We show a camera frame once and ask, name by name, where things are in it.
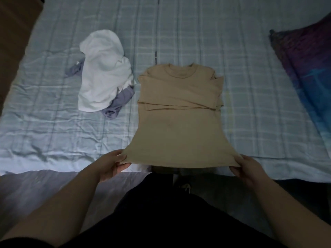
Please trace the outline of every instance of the black pants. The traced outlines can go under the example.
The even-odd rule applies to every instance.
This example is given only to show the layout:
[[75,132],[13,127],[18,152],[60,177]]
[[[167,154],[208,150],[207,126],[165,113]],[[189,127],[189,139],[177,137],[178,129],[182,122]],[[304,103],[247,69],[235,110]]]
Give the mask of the black pants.
[[62,247],[202,240],[221,247],[284,247],[209,205],[172,187],[172,175],[151,173],[126,193],[113,214]]

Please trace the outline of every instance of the mattress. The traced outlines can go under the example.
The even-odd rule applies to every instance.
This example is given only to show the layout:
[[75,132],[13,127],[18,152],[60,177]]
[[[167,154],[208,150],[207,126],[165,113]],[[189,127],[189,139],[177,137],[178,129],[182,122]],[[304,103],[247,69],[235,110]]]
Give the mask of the mattress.
[[[91,32],[117,33],[135,77],[162,63],[192,62],[225,76],[223,131],[273,179],[331,182],[331,160],[269,45],[270,29],[320,20],[331,0],[46,0],[0,118],[0,174],[80,171],[125,148],[137,100],[115,120],[77,109],[79,77],[64,71]],[[228,167],[200,170],[231,175]]]

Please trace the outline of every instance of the pillow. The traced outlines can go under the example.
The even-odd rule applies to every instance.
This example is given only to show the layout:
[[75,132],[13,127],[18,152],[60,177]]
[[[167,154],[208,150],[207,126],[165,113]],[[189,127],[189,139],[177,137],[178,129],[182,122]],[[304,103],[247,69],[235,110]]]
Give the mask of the pillow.
[[331,13],[305,28],[271,30],[269,38],[331,157]]

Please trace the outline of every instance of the person's right arm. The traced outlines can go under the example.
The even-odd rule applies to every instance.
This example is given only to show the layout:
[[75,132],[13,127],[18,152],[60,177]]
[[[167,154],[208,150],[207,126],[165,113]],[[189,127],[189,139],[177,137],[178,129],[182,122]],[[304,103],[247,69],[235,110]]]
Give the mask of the person's right arm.
[[235,158],[241,167],[230,170],[254,191],[279,241],[289,248],[331,247],[331,226],[270,179],[259,162],[242,156]]

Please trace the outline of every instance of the beige shirt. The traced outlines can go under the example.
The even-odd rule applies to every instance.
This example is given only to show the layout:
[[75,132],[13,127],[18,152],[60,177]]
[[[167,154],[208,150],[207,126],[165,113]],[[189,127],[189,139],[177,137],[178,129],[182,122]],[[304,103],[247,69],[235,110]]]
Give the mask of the beige shirt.
[[138,77],[139,127],[123,151],[132,162],[176,168],[238,166],[220,121],[223,77],[209,67],[156,65]]

